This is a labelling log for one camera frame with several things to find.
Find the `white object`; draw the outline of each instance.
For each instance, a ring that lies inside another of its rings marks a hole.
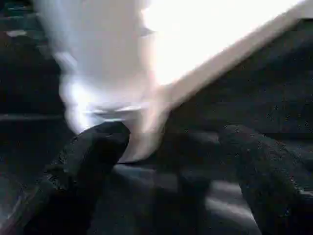
[[[170,109],[310,15],[312,0],[38,0],[37,7],[63,68],[70,127],[79,133],[122,120],[132,132],[127,162],[153,151]],[[143,25],[154,33],[141,36]]]

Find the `dark surface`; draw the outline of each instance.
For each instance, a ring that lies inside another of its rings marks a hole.
[[[311,22],[300,23],[173,111],[157,153],[115,167],[90,234],[259,234],[238,190],[232,157],[204,132],[241,123],[286,139],[310,157],[301,150],[312,149],[312,32]],[[63,113],[58,69],[47,67],[52,69],[1,64],[6,119]],[[31,184],[73,135],[61,118],[0,121],[0,126],[0,172],[15,179],[12,186],[2,184],[1,197]],[[186,130],[189,134],[177,134]],[[232,187],[221,187],[225,183]]]

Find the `dark floor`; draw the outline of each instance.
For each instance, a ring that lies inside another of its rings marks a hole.
[[[116,166],[90,234],[259,234],[232,159],[207,132],[240,123],[298,154],[299,143],[312,151],[312,52],[313,23],[304,21],[174,110],[150,159]],[[56,117],[63,113],[57,66],[0,59],[0,173],[14,179],[0,188],[3,217],[2,195],[32,184],[73,134]]]

